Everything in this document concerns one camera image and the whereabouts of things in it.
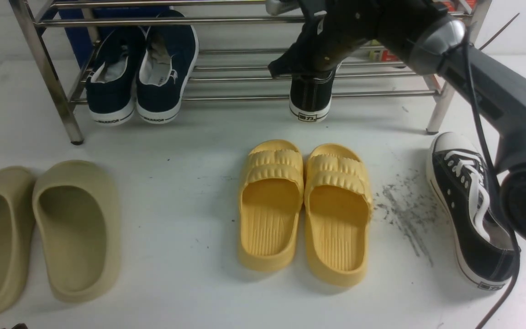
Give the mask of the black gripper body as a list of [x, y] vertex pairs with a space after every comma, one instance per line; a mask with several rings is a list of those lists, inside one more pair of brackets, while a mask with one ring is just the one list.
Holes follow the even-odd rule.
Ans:
[[407, 0], [268, 0], [266, 8], [272, 16], [299, 8], [304, 23], [323, 23], [314, 66], [325, 72], [371, 40], [378, 40], [409, 64], [405, 42], [396, 43], [389, 37], [389, 32], [403, 31], [409, 4]]

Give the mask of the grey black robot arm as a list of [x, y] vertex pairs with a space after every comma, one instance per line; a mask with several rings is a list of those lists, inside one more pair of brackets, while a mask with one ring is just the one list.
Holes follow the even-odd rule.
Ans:
[[418, 75], [437, 74], [499, 133], [491, 196], [508, 229], [526, 240], [526, 78], [470, 43], [470, 29], [431, 0], [300, 0], [305, 27], [270, 63], [272, 77], [323, 77], [362, 44], [377, 40]]

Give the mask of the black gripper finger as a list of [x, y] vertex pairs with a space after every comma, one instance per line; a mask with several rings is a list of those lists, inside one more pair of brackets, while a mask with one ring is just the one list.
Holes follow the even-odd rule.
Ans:
[[296, 42], [282, 56], [269, 63], [271, 77], [290, 75], [296, 78], [324, 78], [325, 72], [316, 69], [314, 65], [322, 31], [323, 23], [305, 23]]

